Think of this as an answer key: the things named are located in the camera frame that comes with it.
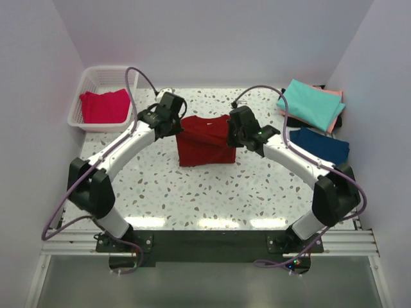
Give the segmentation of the dark red t-shirt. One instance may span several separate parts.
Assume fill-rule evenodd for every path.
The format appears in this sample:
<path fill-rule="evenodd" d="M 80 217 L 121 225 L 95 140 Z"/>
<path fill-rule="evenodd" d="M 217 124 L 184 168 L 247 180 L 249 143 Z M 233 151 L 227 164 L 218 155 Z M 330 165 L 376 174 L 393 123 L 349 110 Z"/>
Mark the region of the dark red t-shirt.
<path fill-rule="evenodd" d="M 235 163 L 236 149 L 227 145 L 229 119 L 228 115 L 185 117 L 181 121 L 183 131 L 176 135 L 179 166 Z"/>

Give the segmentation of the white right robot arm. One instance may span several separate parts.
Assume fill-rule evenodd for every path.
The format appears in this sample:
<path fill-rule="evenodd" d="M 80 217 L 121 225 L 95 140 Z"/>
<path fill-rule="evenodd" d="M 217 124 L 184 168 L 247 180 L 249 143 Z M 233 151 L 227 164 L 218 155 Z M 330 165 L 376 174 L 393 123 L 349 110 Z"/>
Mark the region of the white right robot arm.
<path fill-rule="evenodd" d="M 229 113 L 227 145 L 245 147 L 260 157 L 277 162 L 297 175 L 312 190 L 311 209 L 286 229 L 279 242 L 293 252 L 301 252 L 309 238 L 326 227 L 333 227 L 356 208 L 360 189 L 355 186 L 352 168 L 308 153 L 287 141 L 285 134 L 270 125 L 261 127 L 247 106 Z"/>

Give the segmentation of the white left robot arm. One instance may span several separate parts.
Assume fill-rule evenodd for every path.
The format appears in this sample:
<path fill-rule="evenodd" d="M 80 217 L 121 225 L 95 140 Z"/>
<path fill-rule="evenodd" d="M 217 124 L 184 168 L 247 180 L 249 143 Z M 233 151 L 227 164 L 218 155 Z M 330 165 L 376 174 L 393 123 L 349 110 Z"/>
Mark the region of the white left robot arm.
<path fill-rule="evenodd" d="M 141 150 L 158 139 L 183 131 L 179 112 L 186 107 L 184 98 L 174 93 L 158 94 L 156 102 L 140 111 L 106 148 L 86 160 L 76 158 L 70 163 L 67 199 L 111 235 L 110 243 L 119 252 L 132 247 L 134 229 L 115 208 L 112 182 Z"/>

